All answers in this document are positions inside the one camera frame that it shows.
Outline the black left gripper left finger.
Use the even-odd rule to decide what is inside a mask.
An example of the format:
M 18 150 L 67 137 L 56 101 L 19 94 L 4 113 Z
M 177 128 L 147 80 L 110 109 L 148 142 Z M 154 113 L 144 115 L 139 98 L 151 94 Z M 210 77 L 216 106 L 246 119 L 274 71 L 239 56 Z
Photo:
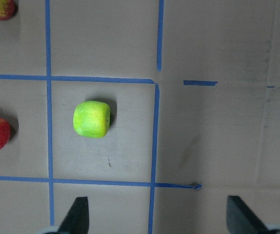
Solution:
M 58 234 L 87 234 L 89 231 L 88 197 L 77 197 L 65 219 L 59 226 Z

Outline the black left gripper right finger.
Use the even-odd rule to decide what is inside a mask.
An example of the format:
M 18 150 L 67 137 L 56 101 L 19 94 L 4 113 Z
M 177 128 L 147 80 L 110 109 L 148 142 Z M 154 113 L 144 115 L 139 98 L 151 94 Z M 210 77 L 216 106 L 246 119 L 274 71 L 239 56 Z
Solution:
M 266 234 L 269 229 L 237 195 L 229 195 L 226 226 L 230 234 Z

